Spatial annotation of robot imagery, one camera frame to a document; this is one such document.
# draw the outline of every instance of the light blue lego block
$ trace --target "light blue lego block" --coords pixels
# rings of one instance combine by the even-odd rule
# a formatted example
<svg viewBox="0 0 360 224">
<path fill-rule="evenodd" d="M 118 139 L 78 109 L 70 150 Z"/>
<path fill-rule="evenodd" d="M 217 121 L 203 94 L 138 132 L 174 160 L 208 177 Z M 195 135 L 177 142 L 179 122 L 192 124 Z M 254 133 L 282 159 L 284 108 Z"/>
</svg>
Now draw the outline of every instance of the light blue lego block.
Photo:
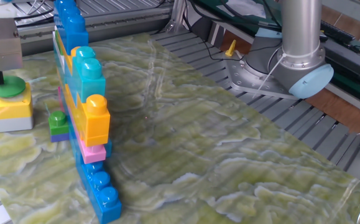
<svg viewBox="0 0 360 224">
<path fill-rule="evenodd" d="M 73 102 L 75 102 L 75 106 L 77 106 L 76 94 L 77 94 L 78 87 L 76 86 L 76 78 L 75 78 L 75 76 L 71 75 L 67 63 L 65 63 L 65 81 L 69 86 L 69 90 L 70 90 L 70 94 L 72 96 Z"/>
<path fill-rule="evenodd" d="M 82 103 L 86 103 L 87 98 L 94 94 L 105 96 L 106 80 L 102 74 L 102 65 L 95 59 L 95 52 L 91 47 L 77 49 L 72 72 Z"/>
<path fill-rule="evenodd" d="M 106 143 L 104 145 L 104 147 L 105 147 L 105 151 L 106 151 L 106 157 L 107 158 L 111 157 L 113 144 L 112 144 L 112 141 L 109 138 L 108 138 L 108 143 Z"/>
</svg>

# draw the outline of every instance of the wooden surface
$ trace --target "wooden surface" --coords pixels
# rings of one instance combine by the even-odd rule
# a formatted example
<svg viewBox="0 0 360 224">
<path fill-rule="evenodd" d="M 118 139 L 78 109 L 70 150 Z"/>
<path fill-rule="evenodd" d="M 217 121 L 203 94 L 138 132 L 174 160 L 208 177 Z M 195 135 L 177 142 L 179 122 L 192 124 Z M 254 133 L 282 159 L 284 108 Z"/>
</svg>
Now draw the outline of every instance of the wooden surface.
<svg viewBox="0 0 360 224">
<path fill-rule="evenodd" d="M 350 132 L 360 133 L 360 109 L 341 99 L 327 89 L 323 89 L 306 101 L 322 112 L 347 126 Z"/>
</svg>

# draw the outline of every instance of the yellow tab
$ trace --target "yellow tab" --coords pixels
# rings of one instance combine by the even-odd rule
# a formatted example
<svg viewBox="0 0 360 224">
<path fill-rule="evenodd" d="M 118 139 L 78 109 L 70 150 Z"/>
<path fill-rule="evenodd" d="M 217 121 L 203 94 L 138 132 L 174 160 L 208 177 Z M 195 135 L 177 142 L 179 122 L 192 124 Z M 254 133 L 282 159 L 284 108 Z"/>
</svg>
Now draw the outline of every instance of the yellow tab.
<svg viewBox="0 0 360 224">
<path fill-rule="evenodd" d="M 232 44 L 230 48 L 227 50 L 227 52 L 225 52 L 225 55 L 227 55 L 228 57 L 232 57 L 232 55 L 234 55 L 235 45 L 236 45 L 236 40 L 232 41 Z"/>
<path fill-rule="evenodd" d="M 33 115 L 32 93 L 29 83 L 25 90 L 12 98 L 0 98 L 0 119 L 28 118 Z"/>
</svg>

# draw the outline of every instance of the orange lego block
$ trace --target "orange lego block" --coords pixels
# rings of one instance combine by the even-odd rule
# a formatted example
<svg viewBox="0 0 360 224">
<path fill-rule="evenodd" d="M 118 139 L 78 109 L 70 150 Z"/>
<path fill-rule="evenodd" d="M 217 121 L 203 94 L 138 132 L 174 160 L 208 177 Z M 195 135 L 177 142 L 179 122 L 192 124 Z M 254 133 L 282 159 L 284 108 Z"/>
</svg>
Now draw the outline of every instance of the orange lego block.
<svg viewBox="0 0 360 224">
<path fill-rule="evenodd" d="M 81 103 L 77 95 L 78 111 L 80 112 L 80 138 L 86 147 L 108 143 L 111 115 L 107 108 L 106 98 L 91 95 L 86 103 Z"/>
</svg>

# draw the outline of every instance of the green marble table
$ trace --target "green marble table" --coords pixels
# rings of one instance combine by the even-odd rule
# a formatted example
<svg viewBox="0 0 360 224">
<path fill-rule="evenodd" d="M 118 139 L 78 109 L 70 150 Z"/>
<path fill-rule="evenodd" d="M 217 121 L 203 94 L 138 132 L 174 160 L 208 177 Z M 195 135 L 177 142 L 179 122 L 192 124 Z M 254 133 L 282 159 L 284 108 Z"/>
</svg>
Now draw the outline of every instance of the green marble table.
<svg viewBox="0 0 360 224">
<path fill-rule="evenodd" d="M 115 223 L 356 223 L 360 181 L 183 63 L 147 34 L 92 45 L 104 67 L 124 205 Z M 59 110 L 53 53 L 6 72 L 32 85 L 35 128 L 0 133 L 0 199 L 14 223 L 98 223 Z"/>
</svg>

